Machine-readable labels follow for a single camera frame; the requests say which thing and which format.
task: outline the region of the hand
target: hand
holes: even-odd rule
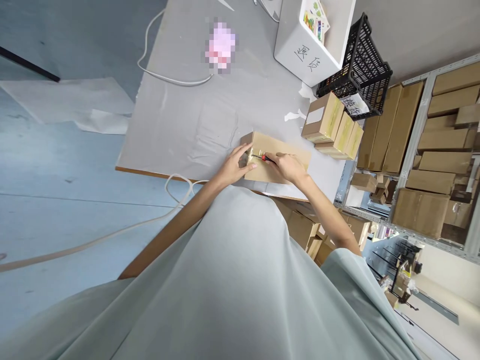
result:
[[[252,143],[242,144],[231,152],[231,154],[225,159],[225,162],[221,166],[220,170],[210,180],[219,184],[222,188],[226,188],[228,185],[236,183],[246,173],[255,169],[257,164],[250,164],[245,167],[239,167],[239,160],[248,149],[252,147]]]
[[[277,152],[276,155],[266,152],[265,155],[272,161],[267,161],[268,165],[273,167],[280,176],[294,184],[299,184],[309,177],[304,165],[301,163],[297,155],[284,154]]]

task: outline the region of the black plastic crate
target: black plastic crate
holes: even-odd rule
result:
[[[316,91],[320,98],[333,92],[339,99],[359,93],[370,112],[350,114],[353,120],[365,119],[383,113],[385,95],[392,70],[382,61],[372,38],[372,28],[365,13],[351,26],[343,59],[343,67],[325,79]]]

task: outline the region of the white cord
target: white cord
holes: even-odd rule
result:
[[[264,0],[259,0],[259,1],[260,1],[261,7],[263,8],[263,10],[266,11],[266,13],[268,14],[268,16],[271,17],[271,19],[272,19],[274,22],[279,23],[280,21],[278,21],[276,18],[274,18],[274,16],[273,16],[272,14],[270,14],[269,11],[267,10],[267,7],[266,7],[265,4],[264,4]]]
[[[185,194],[185,196],[180,201],[178,201],[170,193],[169,188],[168,188],[169,182],[173,177],[182,178],[183,180],[185,180],[189,184],[189,188],[188,188],[187,193]],[[194,185],[199,184],[199,183],[206,183],[207,181],[208,180],[200,180],[200,181],[196,181],[196,182],[192,183],[189,179],[183,177],[180,174],[170,175],[170,177],[166,180],[166,183],[165,183],[165,191],[177,202],[177,205],[172,210],[170,210],[168,213],[166,213],[165,215],[155,217],[155,218],[150,219],[150,220],[138,222],[134,225],[127,226],[123,229],[120,229],[120,230],[112,232],[108,235],[99,237],[98,239],[87,242],[83,245],[71,247],[71,248],[61,250],[61,251],[57,251],[57,252],[52,252],[52,253],[47,254],[47,255],[35,256],[35,257],[31,257],[31,258],[28,258],[28,259],[25,259],[25,260],[18,260],[18,261],[7,262],[5,264],[0,264],[0,273],[10,271],[10,270],[14,270],[14,269],[24,268],[24,267],[29,266],[29,265],[43,263],[43,262],[46,262],[46,261],[49,261],[49,260],[58,259],[58,258],[62,258],[62,257],[67,256],[67,255],[78,253],[82,250],[91,248],[92,246],[97,245],[97,244],[99,244],[99,243],[101,243],[101,242],[103,242],[107,239],[110,239],[111,237],[114,237],[115,235],[119,235],[119,234],[122,234],[122,233],[124,233],[128,230],[138,228],[141,225],[153,223],[157,220],[164,219],[167,216],[169,216],[171,213],[173,213],[175,210],[177,210],[180,206],[182,206],[184,204],[185,200],[187,200],[187,198],[190,196],[190,194],[195,195]]]
[[[209,77],[203,79],[203,80],[200,80],[200,81],[180,81],[180,80],[174,80],[174,79],[171,79],[169,77],[166,77],[166,76],[162,76],[162,75],[159,75],[157,73],[154,73],[154,72],[151,72],[149,70],[147,70],[146,68],[142,67],[142,65],[140,65],[140,62],[145,58],[145,56],[147,55],[147,50],[149,48],[149,31],[150,31],[150,27],[152,26],[152,24],[155,22],[155,20],[157,20],[160,16],[162,16],[165,12],[165,9],[163,9],[162,11],[160,11],[151,21],[150,23],[148,24],[148,26],[146,27],[146,31],[145,31],[145,51],[143,52],[143,55],[141,56],[140,59],[138,59],[138,61],[136,62],[136,64],[138,65],[138,67],[140,69],[142,69],[144,72],[146,72],[147,74],[150,74],[152,75],[154,78],[157,78],[157,79],[160,79],[160,80],[164,80],[166,82],[169,82],[171,84],[175,84],[175,85],[179,85],[179,86],[185,86],[185,87],[193,87],[193,86],[197,86],[197,85],[201,85],[201,84],[205,84],[208,80],[210,80],[213,76],[213,74],[210,74]]]

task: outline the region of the white floor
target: white floor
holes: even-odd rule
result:
[[[65,80],[114,77],[135,100],[144,31],[165,3],[0,0],[0,46]],[[0,58],[0,80],[34,79],[42,80]],[[123,139],[82,132],[71,122],[38,124],[0,89],[1,263],[83,244],[175,205],[165,180],[115,171]],[[175,181],[171,188],[177,197],[187,191]],[[59,300],[116,279],[165,223],[0,273],[0,338]]]

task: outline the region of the white bin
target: white bin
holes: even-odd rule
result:
[[[355,1],[320,1],[330,24],[323,45],[304,22],[308,0],[283,0],[275,59],[309,87],[337,73],[344,62]]]

